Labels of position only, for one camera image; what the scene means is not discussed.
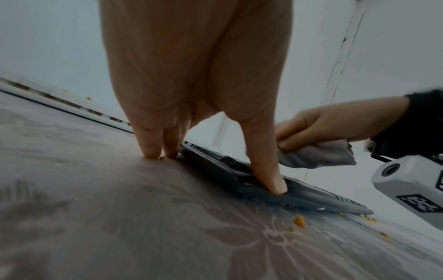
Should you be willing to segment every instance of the patterned surface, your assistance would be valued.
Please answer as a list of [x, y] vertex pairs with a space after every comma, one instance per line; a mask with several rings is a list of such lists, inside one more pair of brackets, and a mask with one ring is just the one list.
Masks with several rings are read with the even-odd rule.
[[[132, 134], [4, 93], [0, 131], [0, 279], [393, 280], [443, 273], [443, 245], [415, 232], [240, 200], [181, 159], [141, 158]], [[293, 224], [296, 215], [305, 229]]]

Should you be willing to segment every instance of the food crumb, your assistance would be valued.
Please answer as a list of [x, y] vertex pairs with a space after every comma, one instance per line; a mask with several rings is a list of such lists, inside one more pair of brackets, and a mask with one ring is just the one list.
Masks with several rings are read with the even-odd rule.
[[391, 239], [391, 237], [390, 237], [388, 234], [384, 233], [384, 232], [380, 232], [380, 235], [381, 235], [381, 236], [384, 236], [384, 237], [386, 237], [386, 238]]
[[297, 215], [297, 216], [295, 216], [295, 219], [293, 222], [296, 226], [299, 226], [301, 228], [305, 228], [305, 218], [304, 217]]

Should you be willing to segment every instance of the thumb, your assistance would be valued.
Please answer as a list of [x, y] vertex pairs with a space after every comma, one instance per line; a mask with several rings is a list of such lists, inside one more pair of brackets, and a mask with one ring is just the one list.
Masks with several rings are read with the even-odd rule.
[[328, 139], [323, 137], [323, 135], [324, 133], [313, 125], [299, 133], [279, 141], [278, 148], [283, 151], [298, 150], [312, 144], [327, 141]]
[[286, 183], [278, 168], [272, 112], [260, 114], [239, 124], [251, 160], [252, 173], [272, 193], [279, 195], [287, 192]]

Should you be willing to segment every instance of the black sleeve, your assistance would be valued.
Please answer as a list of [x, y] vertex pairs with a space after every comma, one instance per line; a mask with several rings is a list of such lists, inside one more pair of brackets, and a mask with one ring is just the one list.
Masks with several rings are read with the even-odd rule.
[[407, 95], [409, 108], [391, 127], [375, 136], [374, 154], [398, 159], [443, 154], [443, 90]]

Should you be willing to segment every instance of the person's hand holding cloth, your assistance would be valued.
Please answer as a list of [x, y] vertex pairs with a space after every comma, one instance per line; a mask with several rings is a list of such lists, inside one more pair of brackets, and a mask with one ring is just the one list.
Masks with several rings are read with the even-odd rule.
[[257, 179], [287, 191], [274, 111], [291, 0], [101, 0], [100, 10], [113, 88], [147, 158], [176, 157], [190, 128], [223, 111]]

